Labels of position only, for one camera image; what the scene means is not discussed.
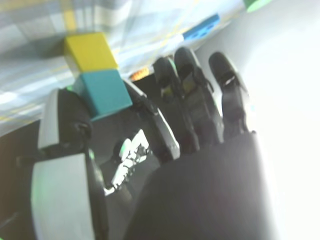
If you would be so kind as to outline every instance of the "checkered fabric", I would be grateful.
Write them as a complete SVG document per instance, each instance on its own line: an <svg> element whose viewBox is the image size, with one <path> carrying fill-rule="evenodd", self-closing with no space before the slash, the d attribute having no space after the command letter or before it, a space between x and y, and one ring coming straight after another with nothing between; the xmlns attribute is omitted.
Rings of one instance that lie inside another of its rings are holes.
<svg viewBox="0 0 320 240"><path fill-rule="evenodd" d="M212 35L242 10L242 0L0 0L0 136L38 120L48 93L74 82L66 35L104 32L127 78L204 19L220 15Z"/></svg>

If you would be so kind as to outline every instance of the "blue block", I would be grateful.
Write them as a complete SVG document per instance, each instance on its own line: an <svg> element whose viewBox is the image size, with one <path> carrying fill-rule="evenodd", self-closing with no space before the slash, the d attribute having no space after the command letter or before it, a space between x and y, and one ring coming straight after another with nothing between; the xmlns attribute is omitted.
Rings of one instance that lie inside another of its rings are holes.
<svg viewBox="0 0 320 240"><path fill-rule="evenodd" d="M132 105L124 81L115 69L82 73L72 89L89 107L93 121Z"/></svg>
<svg viewBox="0 0 320 240"><path fill-rule="evenodd" d="M183 33L184 40L194 40L201 39L205 37L210 31L220 22L220 17L218 14L213 15L197 26L191 28L190 30Z"/></svg>

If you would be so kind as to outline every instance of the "teal cube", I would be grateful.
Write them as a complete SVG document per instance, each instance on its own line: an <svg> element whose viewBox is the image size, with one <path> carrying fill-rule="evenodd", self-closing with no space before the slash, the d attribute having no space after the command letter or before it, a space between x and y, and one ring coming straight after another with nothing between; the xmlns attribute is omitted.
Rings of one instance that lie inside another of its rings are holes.
<svg viewBox="0 0 320 240"><path fill-rule="evenodd" d="M85 101L93 121L132 105L125 83L115 69L82 73L72 90Z"/></svg>

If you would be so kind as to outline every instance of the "white wall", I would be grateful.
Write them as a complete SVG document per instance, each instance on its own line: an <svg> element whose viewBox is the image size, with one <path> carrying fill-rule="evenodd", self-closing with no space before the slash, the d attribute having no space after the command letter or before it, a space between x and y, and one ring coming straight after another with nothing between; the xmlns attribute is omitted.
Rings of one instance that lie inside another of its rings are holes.
<svg viewBox="0 0 320 240"><path fill-rule="evenodd" d="M320 239L320 0L274 0L234 20L196 52L213 81L215 51L237 67L255 105L282 239Z"/></svg>

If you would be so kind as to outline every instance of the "yellow block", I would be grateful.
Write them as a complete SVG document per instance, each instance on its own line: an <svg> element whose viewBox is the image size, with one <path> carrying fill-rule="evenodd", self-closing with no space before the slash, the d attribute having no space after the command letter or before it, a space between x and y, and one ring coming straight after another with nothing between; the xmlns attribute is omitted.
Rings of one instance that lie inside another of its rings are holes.
<svg viewBox="0 0 320 240"><path fill-rule="evenodd" d="M118 68L102 32L67 36L64 40L64 55L73 72Z"/></svg>

